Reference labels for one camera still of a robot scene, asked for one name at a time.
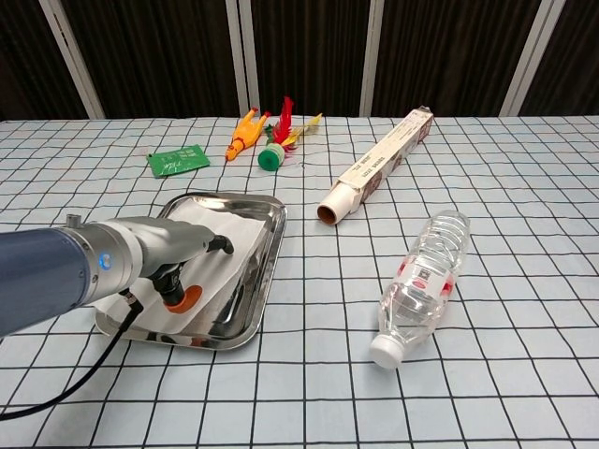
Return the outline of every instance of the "black curtain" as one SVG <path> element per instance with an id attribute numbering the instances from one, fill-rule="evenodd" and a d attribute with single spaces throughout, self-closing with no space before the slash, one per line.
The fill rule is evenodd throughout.
<path id="1" fill-rule="evenodd" d="M 599 114 L 599 1 L 565 2 L 520 114 Z"/>
<path id="2" fill-rule="evenodd" d="M 260 107 L 359 114 L 369 0 L 252 0 Z"/>
<path id="3" fill-rule="evenodd" d="M 86 118 L 39 2 L 0 1 L 0 120 Z"/>
<path id="4" fill-rule="evenodd" d="M 385 2 L 374 116 L 495 116 L 540 0 Z"/>
<path id="5" fill-rule="evenodd" d="M 63 0 L 108 118 L 239 116 L 224 0 Z"/>

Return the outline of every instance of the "orange suction cup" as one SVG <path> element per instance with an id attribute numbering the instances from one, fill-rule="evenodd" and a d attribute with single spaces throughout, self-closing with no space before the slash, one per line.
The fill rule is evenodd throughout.
<path id="1" fill-rule="evenodd" d="M 185 313 L 196 305 L 199 301 L 199 297 L 202 296 L 202 292 L 202 287 L 199 285 L 191 285 L 185 290 L 185 295 L 179 304 L 176 306 L 165 304 L 165 307 L 171 313 Z"/>

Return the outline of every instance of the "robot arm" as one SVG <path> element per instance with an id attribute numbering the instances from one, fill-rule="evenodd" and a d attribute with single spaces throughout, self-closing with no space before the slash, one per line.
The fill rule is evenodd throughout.
<path id="1" fill-rule="evenodd" d="M 153 281 L 167 306 L 184 298 L 183 264 L 222 249 L 224 236 L 206 226 L 134 217 L 0 234 L 0 338 L 122 292 L 138 277 Z"/>

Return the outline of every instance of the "bottle label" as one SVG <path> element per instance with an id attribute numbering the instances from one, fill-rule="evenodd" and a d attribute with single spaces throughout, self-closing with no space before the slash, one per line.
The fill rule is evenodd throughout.
<path id="1" fill-rule="evenodd" d="M 430 297 L 445 297 L 445 300 L 448 299 L 454 285 L 449 270 L 444 274 L 437 274 L 430 268 L 419 265 L 415 255 L 410 255 L 403 260 L 395 282 L 422 290 Z"/>

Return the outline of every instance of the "black cable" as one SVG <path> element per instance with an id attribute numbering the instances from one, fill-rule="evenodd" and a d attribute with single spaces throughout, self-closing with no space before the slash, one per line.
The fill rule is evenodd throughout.
<path id="1" fill-rule="evenodd" d="M 123 320 L 121 325 L 119 326 L 119 330 L 117 330 L 116 334 L 114 334 L 114 337 L 112 337 L 112 340 L 110 341 L 109 345 L 106 347 L 106 349 L 104 350 L 104 352 L 102 353 L 100 358 L 98 358 L 97 361 L 94 363 L 94 365 L 89 369 L 89 371 L 87 371 L 77 381 L 76 384 L 74 384 L 73 386 L 71 386 L 70 388 L 65 390 L 63 393 L 61 393 L 57 397 L 52 398 L 49 401 L 44 402 L 43 404 L 34 405 L 33 407 L 30 407 L 29 409 L 19 410 L 17 412 L 11 412 L 11 413 L 4 412 L 4 413 L 0 414 L 0 422 L 8 421 L 10 419 L 22 418 L 24 416 L 29 416 L 30 414 L 34 414 L 37 412 L 41 412 L 42 410 L 46 410 L 46 409 L 58 404 L 59 402 L 63 401 L 64 399 L 68 398 L 69 396 L 71 396 L 73 393 L 75 393 L 77 390 L 79 390 L 83 386 L 83 384 L 85 384 L 87 381 L 90 380 L 90 378 L 95 374 L 97 369 L 102 366 L 102 364 L 104 363 L 104 360 L 106 360 L 106 357 L 109 356 L 110 351 L 112 351 L 112 349 L 116 345 L 116 342 L 119 340 L 119 338 L 121 338 L 121 336 L 131 326 L 131 324 L 135 321 L 135 319 L 138 317 L 138 315 L 143 311 L 143 306 L 141 305 L 141 303 L 135 297 L 128 296 L 128 295 L 130 295 L 128 290 L 124 290 L 123 292 L 121 292 L 121 295 L 127 297 L 127 302 L 131 297 L 134 299 L 132 302 L 129 303 L 129 307 L 131 308 L 131 310 L 129 311 L 129 313 L 127 314 L 127 316 L 125 317 L 125 319 Z"/>

